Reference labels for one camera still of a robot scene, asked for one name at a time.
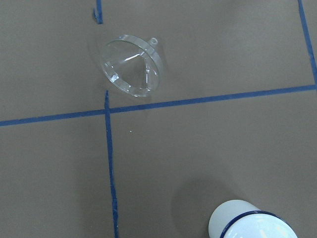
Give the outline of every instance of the white enamel mug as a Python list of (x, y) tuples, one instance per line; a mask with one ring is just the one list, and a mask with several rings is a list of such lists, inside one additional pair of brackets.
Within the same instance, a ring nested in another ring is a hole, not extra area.
[(261, 211), (243, 200), (218, 206), (209, 220), (210, 238), (297, 238), (277, 215)]

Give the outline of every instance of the blue rim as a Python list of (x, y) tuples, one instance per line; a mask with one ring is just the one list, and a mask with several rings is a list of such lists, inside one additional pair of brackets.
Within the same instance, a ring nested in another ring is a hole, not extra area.
[(279, 216), (275, 215), (274, 213), (266, 212), (266, 211), (250, 211), (250, 212), (242, 213), (242, 214), (240, 214), (239, 216), (233, 218), (233, 219), (228, 223), (228, 225), (223, 229), (220, 238), (224, 238), (224, 235), (226, 234), (226, 232), (229, 230), (229, 228), (230, 228), (236, 221), (238, 221), (239, 219), (241, 219), (241, 218), (243, 218), (243, 217), (252, 215), (252, 214), (267, 214), (267, 215), (271, 215), (271, 216), (274, 216), (274, 217), (276, 217), (276, 218), (282, 220), (282, 221), (285, 222), (289, 227), (291, 227), (286, 221), (284, 221), (282, 218), (280, 218)]

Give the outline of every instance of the blue tape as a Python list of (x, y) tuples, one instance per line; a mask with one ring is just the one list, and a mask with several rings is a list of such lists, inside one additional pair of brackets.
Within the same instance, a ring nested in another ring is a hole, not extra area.
[(315, 61), (315, 57), (314, 57), (311, 38), (309, 36), (309, 31), (308, 31), (306, 18), (305, 18), (305, 12), (304, 12), (302, 0), (298, 0), (298, 7), (299, 7), (299, 16), (301, 18), (303, 32), (304, 32), (304, 36), (305, 36), (306, 47), (307, 47), (307, 51), (308, 51), (309, 58), (311, 61), (311, 67), (312, 67), (313, 76), (314, 76), (314, 80), (315, 80), (315, 86), (317, 89), (317, 66), (316, 66), (316, 61)]
[(119, 232), (118, 232), (118, 202), (117, 202), (116, 191), (115, 191), (115, 186), (114, 186), (113, 149), (112, 149), (112, 134), (111, 134), (110, 108), (109, 108), (108, 91), (106, 91), (106, 96), (105, 96), (105, 119), (106, 119), (106, 136), (107, 136), (107, 148), (108, 148), (110, 189), (111, 189), (111, 197), (112, 197), (113, 229), (114, 229), (114, 237), (115, 238), (119, 238)]
[(143, 104), (143, 105), (137, 105), (137, 106), (121, 107), (121, 108), (111, 108), (110, 113), (131, 112), (131, 111), (147, 110), (147, 109), (153, 109), (153, 108), (165, 108), (165, 107), (173, 107), (173, 106), (180, 106), (180, 105), (225, 101), (225, 100), (233, 100), (233, 99), (241, 99), (241, 98), (253, 98), (253, 97), (268, 96), (268, 95), (275, 95), (275, 94), (309, 91), (309, 90), (315, 90), (315, 89), (316, 89), (315, 85), (308, 85), (308, 86), (280, 88), (280, 89), (272, 89), (272, 90), (256, 91), (256, 92), (248, 92), (248, 93), (227, 94), (227, 95), (212, 96), (212, 97), (205, 97), (205, 98), (194, 98), (194, 99), (185, 99), (185, 100), (163, 102), (163, 103), (152, 103), (152, 104)]
[(41, 121), (50, 121), (50, 120), (62, 120), (62, 119), (70, 119), (70, 118), (90, 117), (90, 116), (97, 116), (97, 115), (103, 115), (103, 114), (105, 114), (104, 109), (94, 110), (94, 111), (86, 111), (86, 112), (78, 112), (78, 113), (58, 114), (58, 115), (43, 116), (43, 117), (34, 117), (34, 118), (4, 120), (4, 121), (0, 121), (0, 126), (28, 124), (28, 123), (41, 122)]
[(101, 6), (101, 0), (96, 0), (97, 5), (97, 13), (96, 9), (94, 9), (93, 14), (98, 24), (103, 24), (103, 8)]

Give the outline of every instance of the brown floor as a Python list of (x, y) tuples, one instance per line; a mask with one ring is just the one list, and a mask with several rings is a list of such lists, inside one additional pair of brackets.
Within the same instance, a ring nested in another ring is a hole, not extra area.
[[(317, 5), (304, 0), (313, 46)], [(314, 84), (296, 0), (0, 3), (5, 120)], [(101, 46), (155, 36), (151, 98), (109, 83)], [(213, 209), (244, 199), (316, 232), (315, 90), (111, 114), (120, 237), (207, 238)], [(104, 115), (0, 127), (0, 237), (113, 237)]]

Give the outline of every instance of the funnel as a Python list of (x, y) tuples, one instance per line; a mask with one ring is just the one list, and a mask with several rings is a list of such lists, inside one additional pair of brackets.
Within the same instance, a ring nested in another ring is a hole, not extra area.
[(117, 88), (135, 97), (146, 97), (155, 91), (161, 79), (163, 63), (156, 38), (144, 41), (136, 36), (123, 35), (101, 50), (100, 63)]

